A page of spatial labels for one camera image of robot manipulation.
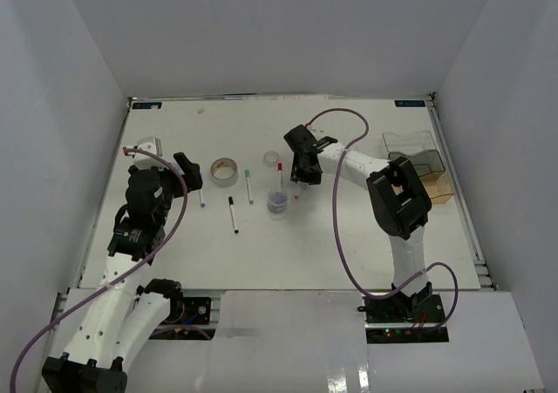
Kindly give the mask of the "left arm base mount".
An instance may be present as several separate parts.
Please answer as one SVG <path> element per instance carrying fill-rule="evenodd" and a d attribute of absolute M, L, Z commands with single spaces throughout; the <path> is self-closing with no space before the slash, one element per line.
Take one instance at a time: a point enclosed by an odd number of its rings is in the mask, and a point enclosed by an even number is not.
<path fill-rule="evenodd" d="M 212 299 L 210 297 L 184 297 L 173 313 L 151 335 L 152 340 L 210 341 L 215 329 L 211 328 Z"/>

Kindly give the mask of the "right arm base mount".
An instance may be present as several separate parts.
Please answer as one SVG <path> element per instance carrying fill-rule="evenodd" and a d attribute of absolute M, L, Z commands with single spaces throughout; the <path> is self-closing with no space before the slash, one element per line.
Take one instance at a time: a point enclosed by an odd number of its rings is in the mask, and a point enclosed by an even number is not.
<path fill-rule="evenodd" d="M 439 295 L 432 295 L 410 314 L 399 309 L 394 299 L 364 298 L 357 311 L 364 315 L 368 344 L 447 343 L 446 326 L 439 325 L 446 313 Z"/>

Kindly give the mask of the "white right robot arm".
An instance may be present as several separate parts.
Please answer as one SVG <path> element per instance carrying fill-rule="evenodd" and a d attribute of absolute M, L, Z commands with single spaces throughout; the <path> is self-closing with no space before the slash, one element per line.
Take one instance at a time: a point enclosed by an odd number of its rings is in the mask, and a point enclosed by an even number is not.
<path fill-rule="evenodd" d="M 336 139 L 317 139 L 304 125 L 283 136 L 293 152 L 290 180 L 319 185 L 324 173 L 347 180 L 370 196 L 372 212 L 379 227 L 388 235 L 393 260 L 388 298 L 375 302 L 391 304 L 395 315 L 414 322 L 425 312 L 425 301 L 432 296 L 432 284 L 425 273 L 424 233 L 432 202 L 411 161 L 377 159 L 352 151 Z"/>

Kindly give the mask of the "blue capped white marker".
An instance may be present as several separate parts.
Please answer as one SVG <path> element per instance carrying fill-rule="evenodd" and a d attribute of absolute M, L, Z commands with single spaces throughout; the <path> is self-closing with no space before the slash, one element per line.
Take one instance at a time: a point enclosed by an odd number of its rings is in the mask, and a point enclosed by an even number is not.
<path fill-rule="evenodd" d="M 200 172 L 200 178 L 201 178 L 202 187 L 201 187 L 200 190 L 198 191 L 198 194 L 199 194 L 199 202 L 200 202 L 201 208 L 204 208 L 204 207 L 206 206 L 206 201 L 205 201 L 204 192 L 203 192 L 204 180 L 203 180 L 202 172 Z"/>

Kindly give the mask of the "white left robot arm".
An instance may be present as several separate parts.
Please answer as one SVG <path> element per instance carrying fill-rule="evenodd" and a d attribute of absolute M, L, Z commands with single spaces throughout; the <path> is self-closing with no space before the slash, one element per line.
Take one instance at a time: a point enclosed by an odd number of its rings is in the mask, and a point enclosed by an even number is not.
<path fill-rule="evenodd" d="M 128 371 L 140 349 L 163 322 L 184 312 L 181 284 L 168 279 L 144 280 L 155 255 L 174 231 L 165 229 L 176 199 L 200 190 L 198 164 L 184 153 L 166 162 L 139 146 L 133 157 L 126 202 L 114 218 L 105 269 L 97 291 L 64 315 L 86 308 L 72 339 L 58 357 L 46 358 L 42 378 L 52 392 L 123 392 Z"/>

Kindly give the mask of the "black capped white marker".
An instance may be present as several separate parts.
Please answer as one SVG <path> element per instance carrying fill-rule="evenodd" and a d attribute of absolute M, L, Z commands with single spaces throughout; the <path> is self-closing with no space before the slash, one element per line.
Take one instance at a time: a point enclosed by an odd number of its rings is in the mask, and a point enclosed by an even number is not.
<path fill-rule="evenodd" d="M 238 234 L 240 233 L 240 230 L 237 225 L 237 220 L 235 215 L 235 202 L 232 196 L 228 196 L 228 208 L 230 212 L 231 223 L 232 223 L 234 234 Z"/>

